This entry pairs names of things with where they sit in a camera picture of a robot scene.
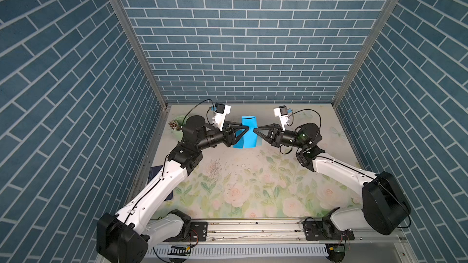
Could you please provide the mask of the blue paper sheet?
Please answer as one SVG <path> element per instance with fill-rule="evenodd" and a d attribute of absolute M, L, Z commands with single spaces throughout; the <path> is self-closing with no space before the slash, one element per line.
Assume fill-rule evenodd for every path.
<path fill-rule="evenodd" d="M 244 126 L 248 126 L 249 130 L 242 136 L 240 141 L 233 146 L 233 148 L 251 149 L 257 147 L 258 136 L 254 132 L 254 129 L 258 127 L 257 118 L 255 116 L 243 116 L 241 118 L 241 123 Z"/>

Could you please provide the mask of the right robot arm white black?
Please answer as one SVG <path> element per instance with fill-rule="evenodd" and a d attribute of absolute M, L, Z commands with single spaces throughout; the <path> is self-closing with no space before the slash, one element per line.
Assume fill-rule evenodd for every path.
<path fill-rule="evenodd" d="M 295 131 L 271 124 L 254 129 L 254 133 L 274 147 L 297 148 L 296 158 L 302 167 L 340 182 L 361 198 L 360 207 L 334 207 L 322 218 L 328 235 L 362 228 L 390 235 L 411 220 L 411 205 L 397 179 L 388 172 L 358 169 L 327 154 L 318 146 L 322 136 L 316 124 L 306 123 Z"/>

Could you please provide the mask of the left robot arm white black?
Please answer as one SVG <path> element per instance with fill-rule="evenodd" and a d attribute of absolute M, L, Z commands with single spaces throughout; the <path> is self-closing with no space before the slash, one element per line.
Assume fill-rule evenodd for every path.
<path fill-rule="evenodd" d="M 116 214 L 97 222 L 96 251 L 111 263 L 139 263 L 147 251 L 168 239 L 187 240 L 191 217 L 179 210 L 151 222 L 160 205 L 203 158 L 202 151 L 219 144 L 231 147 L 249 131 L 237 122 L 211 125 L 194 115 L 182 126 L 183 137 L 165 158 L 159 173 Z"/>

